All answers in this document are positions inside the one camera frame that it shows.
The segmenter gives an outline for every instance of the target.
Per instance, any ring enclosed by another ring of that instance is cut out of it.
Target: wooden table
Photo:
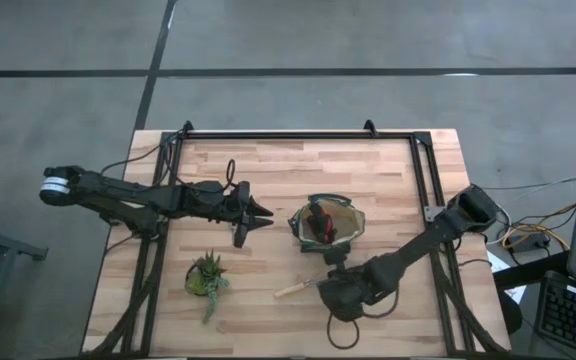
[[[430,131],[444,195],[449,199],[469,184],[459,140],[452,129]],[[130,158],[156,146],[160,137],[161,131],[138,131]],[[223,183],[226,164],[231,158],[237,162],[235,182],[247,180],[251,183],[252,195],[259,204],[275,213],[275,223],[251,232],[242,249],[232,246],[228,224],[217,225],[195,218],[171,223],[151,356],[444,354],[428,257],[407,270],[394,313],[380,320],[358,320],[361,340],[351,350],[337,350],[328,343],[325,329],[329,313],[315,288],[280,299],[273,297],[275,291],[328,269],[321,255],[300,253],[299,243],[286,222],[307,202],[308,194],[339,193],[352,198],[353,205],[366,213],[366,232],[353,242],[350,266],[395,251],[423,230],[410,147],[406,141],[186,140],[180,176],[187,182],[214,179]],[[142,161],[128,164],[125,179],[151,183],[155,161],[156,152]],[[424,171],[428,182],[427,169]],[[128,234],[126,228],[115,228],[108,245]],[[125,243],[106,256],[84,350],[101,342],[128,304],[138,242]],[[225,277],[230,280],[231,287],[221,293],[216,314],[203,325],[201,319],[207,300],[184,291],[184,276],[192,260],[210,249],[221,255],[222,264],[228,270]],[[457,257],[459,262],[486,259],[481,238],[464,238]],[[462,268],[461,276],[470,308],[495,340],[510,348],[488,265],[468,264]],[[367,307],[366,311],[386,310],[392,304],[392,296],[372,308]],[[454,308],[451,308],[451,318],[460,344]],[[135,344],[141,338],[140,331],[138,320]],[[350,343],[354,328],[333,320],[332,336],[339,344]]]

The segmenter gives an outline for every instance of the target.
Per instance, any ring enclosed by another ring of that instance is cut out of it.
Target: gray floor
[[[147,68],[164,6],[0,1],[0,69]],[[162,62],[345,66],[576,66],[576,1],[179,0]],[[143,87],[0,79],[0,232],[50,247],[46,262],[17,264],[0,311],[0,358],[77,353],[108,228],[83,209],[43,205],[42,171],[125,158]],[[457,128],[482,186],[576,175],[576,76],[160,79],[146,128],[357,128],[368,118],[382,128]],[[518,193],[493,195],[504,204]],[[548,213],[575,199],[576,184],[566,184],[508,210]],[[537,291],[522,303],[527,316]],[[528,329],[512,340],[517,352],[556,355]]]

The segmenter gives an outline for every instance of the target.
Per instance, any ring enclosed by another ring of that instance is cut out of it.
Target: keyboard
[[[576,281],[549,271],[539,293],[535,329],[576,349]]]

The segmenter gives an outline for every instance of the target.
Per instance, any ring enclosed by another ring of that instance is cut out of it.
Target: white paper
[[[492,272],[495,273],[497,271],[505,270],[510,267],[510,265],[506,264],[503,260],[496,257],[495,254],[488,251],[488,260],[492,263]],[[524,291],[526,291],[526,285],[516,287],[514,289],[506,290],[506,294],[510,295],[510,297],[517,303],[521,301],[521,297],[524,296]]]

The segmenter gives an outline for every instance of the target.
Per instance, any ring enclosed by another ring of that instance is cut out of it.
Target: green plant
[[[215,260],[213,250],[210,254],[206,252],[204,257],[194,261],[195,270],[186,279],[185,288],[189,294],[208,296],[208,310],[203,318],[204,324],[210,320],[217,309],[217,290],[230,285],[227,279],[221,277],[226,270],[219,267],[220,261],[221,256]]]

